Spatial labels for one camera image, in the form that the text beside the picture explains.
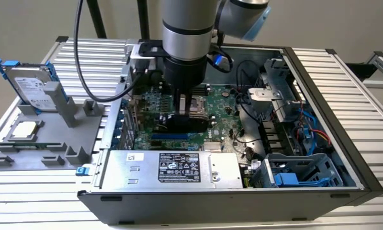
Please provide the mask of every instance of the warning label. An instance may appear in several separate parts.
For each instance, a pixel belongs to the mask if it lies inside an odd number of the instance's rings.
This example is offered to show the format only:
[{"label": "warning label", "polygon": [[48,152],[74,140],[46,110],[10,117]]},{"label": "warning label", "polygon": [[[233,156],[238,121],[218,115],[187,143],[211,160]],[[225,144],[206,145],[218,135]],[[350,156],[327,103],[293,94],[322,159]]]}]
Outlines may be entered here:
[{"label": "warning label", "polygon": [[161,153],[158,180],[162,183],[201,182],[198,153]]},{"label": "warning label", "polygon": [[44,83],[37,78],[14,78],[30,105],[37,109],[54,110],[56,105],[50,96],[44,93]]}]

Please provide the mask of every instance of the power supply label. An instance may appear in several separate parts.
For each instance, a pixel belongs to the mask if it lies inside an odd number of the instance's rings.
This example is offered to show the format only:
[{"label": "power supply label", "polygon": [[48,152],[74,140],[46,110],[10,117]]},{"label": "power supply label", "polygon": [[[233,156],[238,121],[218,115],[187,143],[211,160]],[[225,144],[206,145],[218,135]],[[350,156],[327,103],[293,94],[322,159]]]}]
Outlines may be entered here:
[{"label": "power supply label", "polygon": [[161,153],[158,180],[162,183],[201,182],[198,153]]}]

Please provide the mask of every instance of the red cable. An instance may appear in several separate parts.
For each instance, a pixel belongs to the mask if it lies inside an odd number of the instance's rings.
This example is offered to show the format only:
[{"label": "red cable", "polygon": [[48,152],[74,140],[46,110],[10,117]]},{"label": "red cable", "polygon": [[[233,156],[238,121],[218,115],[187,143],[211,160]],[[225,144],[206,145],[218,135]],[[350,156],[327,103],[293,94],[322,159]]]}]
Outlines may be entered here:
[{"label": "red cable", "polygon": [[311,131],[315,132],[315,133],[322,134],[322,135],[327,138],[327,144],[328,144],[328,145],[331,144],[331,139],[330,139],[330,137],[326,135],[326,133],[323,133],[320,130],[315,130],[315,129],[311,129]]}]

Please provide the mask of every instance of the circuit board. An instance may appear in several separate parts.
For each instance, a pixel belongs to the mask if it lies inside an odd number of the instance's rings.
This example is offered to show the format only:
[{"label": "circuit board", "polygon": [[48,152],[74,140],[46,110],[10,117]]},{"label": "circuit board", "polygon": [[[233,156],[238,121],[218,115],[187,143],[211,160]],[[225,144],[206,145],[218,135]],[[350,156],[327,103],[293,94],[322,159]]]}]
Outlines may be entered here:
[{"label": "circuit board", "polygon": [[203,133],[187,134],[187,140],[155,140],[151,139],[153,119],[161,112],[174,111],[173,96],[158,93],[150,89],[137,97],[139,101],[138,121],[139,131],[134,141],[135,150],[203,150],[203,144],[207,142],[221,143],[221,152],[234,152],[242,154],[243,145],[230,138],[241,130],[241,121],[238,113],[235,114],[235,97],[230,94],[230,89],[223,86],[211,86],[207,96],[194,96],[197,100],[205,101],[205,111],[215,116],[215,124]]}]

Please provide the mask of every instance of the black pole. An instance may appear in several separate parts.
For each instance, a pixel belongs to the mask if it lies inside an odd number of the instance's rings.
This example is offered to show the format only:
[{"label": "black pole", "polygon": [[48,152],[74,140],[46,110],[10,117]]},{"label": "black pole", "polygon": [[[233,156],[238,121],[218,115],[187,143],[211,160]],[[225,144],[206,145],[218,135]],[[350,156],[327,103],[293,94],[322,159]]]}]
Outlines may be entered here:
[{"label": "black pole", "polygon": [[149,35],[149,16],[147,16],[147,1],[138,0],[138,13],[142,39],[150,39]]},{"label": "black pole", "polygon": [[96,28],[96,35],[98,38],[106,38],[106,32],[102,22],[102,16],[97,0],[86,0],[92,22]]}]

